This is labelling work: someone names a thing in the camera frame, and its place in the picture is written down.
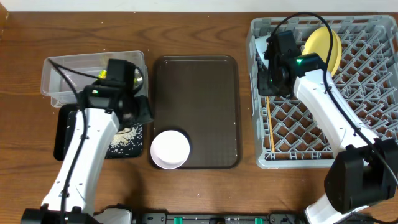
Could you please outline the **green yellow snack wrapper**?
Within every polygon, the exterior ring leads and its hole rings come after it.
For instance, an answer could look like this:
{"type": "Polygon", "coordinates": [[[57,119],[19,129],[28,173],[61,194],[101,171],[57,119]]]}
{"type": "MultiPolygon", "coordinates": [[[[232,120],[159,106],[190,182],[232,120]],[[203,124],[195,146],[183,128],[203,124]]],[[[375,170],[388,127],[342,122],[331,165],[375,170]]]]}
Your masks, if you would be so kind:
{"type": "Polygon", "coordinates": [[[106,78],[106,74],[107,74],[106,70],[101,70],[99,75],[98,75],[98,78],[105,79],[106,78]]]}

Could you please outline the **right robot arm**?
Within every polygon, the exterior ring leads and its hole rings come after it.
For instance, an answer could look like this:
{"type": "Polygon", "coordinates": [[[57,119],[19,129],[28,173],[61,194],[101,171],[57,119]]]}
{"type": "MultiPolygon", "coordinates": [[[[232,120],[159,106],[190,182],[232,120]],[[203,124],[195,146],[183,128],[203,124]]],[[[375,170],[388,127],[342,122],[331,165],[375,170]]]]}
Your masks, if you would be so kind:
{"type": "Polygon", "coordinates": [[[334,162],[325,193],[305,210],[308,223],[338,223],[360,210],[394,197],[397,143],[382,140],[357,117],[334,85],[316,53],[302,54],[292,31],[254,41],[262,62],[257,75],[262,96],[295,96],[326,136],[334,162]]]}

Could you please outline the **wooden chopstick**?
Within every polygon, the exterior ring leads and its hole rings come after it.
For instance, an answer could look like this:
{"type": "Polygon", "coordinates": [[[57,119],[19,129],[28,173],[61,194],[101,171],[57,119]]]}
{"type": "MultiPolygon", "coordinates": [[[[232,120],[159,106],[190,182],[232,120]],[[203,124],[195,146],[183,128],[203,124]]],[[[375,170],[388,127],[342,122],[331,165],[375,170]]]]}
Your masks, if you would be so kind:
{"type": "Polygon", "coordinates": [[[267,120],[268,120],[268,126],[269,126],[270,147],[271,147],[271,151],[275,152],[274,135],[273,135],[273,130],[272,130],[271,107],[270,107],[270,101],[269,101],[268,96],[266,97],[266,104],[267,104],[267,120]]]}

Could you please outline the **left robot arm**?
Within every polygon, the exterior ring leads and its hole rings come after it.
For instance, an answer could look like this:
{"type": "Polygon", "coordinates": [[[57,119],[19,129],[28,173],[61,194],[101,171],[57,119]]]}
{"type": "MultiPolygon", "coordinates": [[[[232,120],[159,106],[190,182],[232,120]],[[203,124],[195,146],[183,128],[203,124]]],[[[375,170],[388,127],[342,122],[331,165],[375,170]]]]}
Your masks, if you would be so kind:
{"type": "Polygon", "coordinates": [[[58,176],[39,209],[25,209],[21,223],[132,223],[133,212],[117,205],[94,212],[95,192],[108,146],[126,127],[151,123],[148,97],[138,95],[144,75],[135,64],[108,62],[106,76],[81,92],[72,139],[58,176]]]}

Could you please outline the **pink bowl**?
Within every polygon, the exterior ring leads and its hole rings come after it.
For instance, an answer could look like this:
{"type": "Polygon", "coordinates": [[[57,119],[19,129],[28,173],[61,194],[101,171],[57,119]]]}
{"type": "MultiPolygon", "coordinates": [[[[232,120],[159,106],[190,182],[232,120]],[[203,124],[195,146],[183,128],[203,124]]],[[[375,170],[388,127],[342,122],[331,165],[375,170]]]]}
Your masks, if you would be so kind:
{"type": "Polygon", "coordinates": [[[153,162],[162,169],[176,169],[182,166],[189,154],[189,140],[180,131],[163,131],[154,138],[150,146],[153,162]]]}

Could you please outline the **white rice pile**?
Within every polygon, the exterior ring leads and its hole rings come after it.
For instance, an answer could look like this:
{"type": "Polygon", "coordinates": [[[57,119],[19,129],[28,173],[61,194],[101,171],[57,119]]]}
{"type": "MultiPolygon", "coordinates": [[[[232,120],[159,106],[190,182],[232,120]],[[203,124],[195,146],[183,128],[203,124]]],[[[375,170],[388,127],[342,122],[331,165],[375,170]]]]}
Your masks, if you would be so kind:
{"type": "Polygon", "coordinates": [[[125,128],[115,134],[111,141],[107,158],[137,157],[143,149],[143,126],[138,125],[132,128],[125,128]]]}

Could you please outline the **yellow round plate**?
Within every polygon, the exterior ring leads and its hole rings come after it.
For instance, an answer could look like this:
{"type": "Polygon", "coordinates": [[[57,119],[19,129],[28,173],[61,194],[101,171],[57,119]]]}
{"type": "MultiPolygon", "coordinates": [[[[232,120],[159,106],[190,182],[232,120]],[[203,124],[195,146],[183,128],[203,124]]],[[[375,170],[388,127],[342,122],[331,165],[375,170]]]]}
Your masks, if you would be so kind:
{"type": "MultiPolygon", "coordinates": [[[[331,51],[331,57],[328,64],[328,71],[330,72],[331,76],[333,77],[341,62],[342,56],[342,45],[341,40],[335,31],[332,31],[333,34],[333,46],[331,51]]],[[[330,35],[328,29],[326,27],[321,27],[314,31],[310,37],[307,39],[302,54],[311,54],[316,53],[318,54],[321,59],[326,62],[326,57],[328,55],[328,50],[330,46],[330,35]]]]}

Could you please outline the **light blue bowl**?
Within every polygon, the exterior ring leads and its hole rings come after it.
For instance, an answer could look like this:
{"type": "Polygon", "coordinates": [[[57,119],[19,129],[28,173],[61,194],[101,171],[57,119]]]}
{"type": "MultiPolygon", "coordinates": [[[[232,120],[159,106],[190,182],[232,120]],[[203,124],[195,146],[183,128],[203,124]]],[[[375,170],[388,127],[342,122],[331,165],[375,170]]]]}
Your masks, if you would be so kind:
{"type": "Polygon", "coordinates": [[[255,39],[255,46],[259,57],[261,58],[261,62],[264,68],[268,69],[269,60],[265,59],[264,53],[267,50],[267,39],[269,35],[258,37],[255,39]]]}

